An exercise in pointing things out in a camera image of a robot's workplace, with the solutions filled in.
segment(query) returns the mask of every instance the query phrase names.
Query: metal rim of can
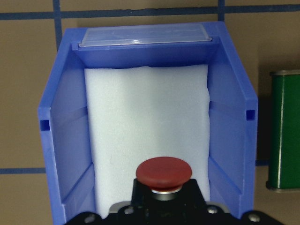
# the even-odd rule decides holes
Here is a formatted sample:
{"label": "metal rim of can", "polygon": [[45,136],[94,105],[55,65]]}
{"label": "metal rim of can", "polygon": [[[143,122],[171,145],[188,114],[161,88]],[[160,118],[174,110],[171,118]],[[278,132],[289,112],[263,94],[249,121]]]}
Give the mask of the metal rim of can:
{"label": "metal rim of can", "polygon": [[271,76],[285,76],[285,75],[300,75],[300,69],[279,70],[277,72],[270,72]]}

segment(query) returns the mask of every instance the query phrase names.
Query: white foam sheet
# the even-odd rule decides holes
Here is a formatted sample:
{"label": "white foam sheet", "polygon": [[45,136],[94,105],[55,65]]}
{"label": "white foam sheet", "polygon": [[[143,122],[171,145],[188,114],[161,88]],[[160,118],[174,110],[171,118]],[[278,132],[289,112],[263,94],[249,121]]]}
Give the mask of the white foam sheet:
{"label": "white foam sheet", "polygon": [[206,201],[207,65],[85,69],[97,212],[130,201],[138,165],[171,156],[192,167]]}

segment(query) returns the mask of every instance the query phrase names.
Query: blue container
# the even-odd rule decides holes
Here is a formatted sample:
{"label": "blue container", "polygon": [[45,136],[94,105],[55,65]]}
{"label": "blue container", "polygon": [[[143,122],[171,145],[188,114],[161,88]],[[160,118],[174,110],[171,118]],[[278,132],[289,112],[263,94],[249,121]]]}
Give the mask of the blue container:
{"label": "blue container", "polygon": [[253,209],[258,100],[224,23],[75,28],[38,108],[55,225],[95,211],[84,69],[196,64],[208,64],[211,201],[236,217]]}

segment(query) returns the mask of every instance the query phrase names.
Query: red suction cup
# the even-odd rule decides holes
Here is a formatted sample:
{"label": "red suction cup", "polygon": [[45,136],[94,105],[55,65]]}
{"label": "red suction cup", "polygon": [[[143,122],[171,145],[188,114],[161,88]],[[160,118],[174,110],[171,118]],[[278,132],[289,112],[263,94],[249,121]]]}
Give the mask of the red suction cup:
{"label": "red suction cup", "polygon": [[136,170],[137,180],[157,192],[179,190],[191,176],[192,169],[189,164],[174,157],[148,159]]}

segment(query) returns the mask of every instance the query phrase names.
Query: green metal tin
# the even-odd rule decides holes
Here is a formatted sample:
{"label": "green metal tin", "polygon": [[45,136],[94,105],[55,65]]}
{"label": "green metal tin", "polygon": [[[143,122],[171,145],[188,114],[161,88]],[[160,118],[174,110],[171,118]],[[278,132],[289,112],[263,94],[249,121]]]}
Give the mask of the green metal tin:
{"label": "green metal tin", "polygon": [[300,190],[300,70],[272,75],[272,148],[267,187]]}

